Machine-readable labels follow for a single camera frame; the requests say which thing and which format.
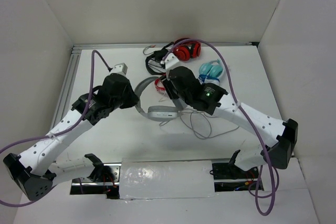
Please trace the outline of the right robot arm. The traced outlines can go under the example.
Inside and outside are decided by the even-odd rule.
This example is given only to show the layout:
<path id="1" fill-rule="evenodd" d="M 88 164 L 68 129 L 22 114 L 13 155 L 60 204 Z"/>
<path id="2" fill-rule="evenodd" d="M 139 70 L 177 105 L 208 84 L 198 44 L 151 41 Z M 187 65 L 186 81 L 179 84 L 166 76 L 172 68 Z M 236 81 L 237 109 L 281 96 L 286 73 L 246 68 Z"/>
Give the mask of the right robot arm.
<path id="1" fill-rule="evenodd" d="M 276 169 L 289 165 L 298 138 L 298 123 L 272 118 L 244 103 L 234 100 L 224 88 L 201 84 L 187 67 L 177 67 L 161 77 L 169 97 L 185 102 L 193 109 L 226 119 L 251 134 L 262 143 L 250 151 L 237 150 L 229 161 L 229 172 L 242 177 L 251 168 L 270 164 Z"/>

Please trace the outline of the white grey headphones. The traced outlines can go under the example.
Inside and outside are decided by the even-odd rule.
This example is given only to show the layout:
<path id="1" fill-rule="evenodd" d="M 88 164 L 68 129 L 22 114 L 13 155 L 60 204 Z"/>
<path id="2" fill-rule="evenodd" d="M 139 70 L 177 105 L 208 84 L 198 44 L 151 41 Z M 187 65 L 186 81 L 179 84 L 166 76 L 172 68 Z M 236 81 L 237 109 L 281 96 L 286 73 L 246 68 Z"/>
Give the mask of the white grey headphones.
<path id="1" fill-rule="evenodd" d="M 134 89 L 134 93 L 140 99 L 142 92 L 146 89 L 146 87 L 154 82 L 157 77 L 148 77 L 142 80 Z M 135 109 L 139 114 L 143 117 L 156 122 L 169 122 L 171 120 L 177 119 L 182 111 L 186 108 L 183 105 L 180 99 L 173 99 L 174 106 L 164 106 L 164 105 L 155 105 L 150 106 L 148 111 L 145 112 L 141 107 L 141 100 L 138 101 L 137 105 L 135 105 Z"/>

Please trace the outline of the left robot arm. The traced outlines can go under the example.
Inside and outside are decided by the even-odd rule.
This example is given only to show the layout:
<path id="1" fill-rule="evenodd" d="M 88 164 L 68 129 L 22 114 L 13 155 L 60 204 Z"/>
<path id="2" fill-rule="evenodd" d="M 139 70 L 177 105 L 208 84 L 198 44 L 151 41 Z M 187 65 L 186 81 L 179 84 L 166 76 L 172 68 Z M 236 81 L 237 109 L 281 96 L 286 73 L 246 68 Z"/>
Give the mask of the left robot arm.
<path id="1" fill-rule="evenodd" d="M 91 86 L 87 94 L 74 102 L 66 116 L 40 141 L 20 154 L 9 153 L 3 159 L 12 180 L 30 201 L 40 200 L 57 184 L 86 177 L 93 182 L 112 177 L 110 168 L 94 154 L 74 161 L 56 163 L 57 157 L 79 136 L 116 109 L 135 106 L 139 98 L 125 76 L 112 73 L 100 86 Z"/>

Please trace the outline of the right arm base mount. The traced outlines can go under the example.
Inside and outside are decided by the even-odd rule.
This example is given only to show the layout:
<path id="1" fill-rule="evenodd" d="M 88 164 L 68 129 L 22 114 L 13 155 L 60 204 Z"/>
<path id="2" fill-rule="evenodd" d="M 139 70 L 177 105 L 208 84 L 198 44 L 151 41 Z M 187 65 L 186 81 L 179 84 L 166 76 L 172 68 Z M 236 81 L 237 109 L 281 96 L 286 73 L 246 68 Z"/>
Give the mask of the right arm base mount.
<path id="1" fill-rule="evenodd" d="M 209 171 L 214 180 L 215 192 L 248 191 L 256 188 L 259 169 L 243 171 L 229 164 L 228 159 L 213 159 Z"/>

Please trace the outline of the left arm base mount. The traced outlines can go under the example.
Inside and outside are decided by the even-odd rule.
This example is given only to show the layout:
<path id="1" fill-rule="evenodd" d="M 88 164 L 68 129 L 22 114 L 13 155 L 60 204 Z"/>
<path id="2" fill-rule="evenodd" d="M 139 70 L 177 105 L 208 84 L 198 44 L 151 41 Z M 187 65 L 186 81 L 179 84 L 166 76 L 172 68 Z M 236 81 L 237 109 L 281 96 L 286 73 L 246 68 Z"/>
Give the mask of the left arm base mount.
<path id="1" fill-rule="evenodd" d="M 98 195 L 108 199 L 120 199 L 119 183 L 121 163 L 105 163 L 107 172 L 98 178 L 75 178 L 71 182 L 70 195 Z"/>

